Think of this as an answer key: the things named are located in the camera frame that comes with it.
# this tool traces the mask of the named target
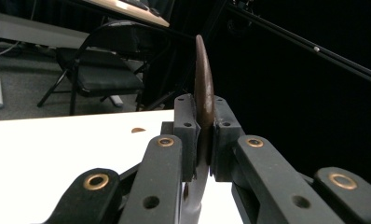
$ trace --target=table surface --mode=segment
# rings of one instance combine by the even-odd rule
[[[162,121],[173,121],[173,111],[0,121],[0,223],[44,222],[87,170],[125,172]],[[209,178],[199,223],[241,223],[230,188]]]
[[[161,17],[153,15],[148,10],[143,10],[138,7],[134,7],[120,0],[83,0],[83,2],[91,3],[95,6],[119,12],[124,15],[131,16],[143,21],[149,21],[158,25],[169,27],[169,23],[162,19]]]

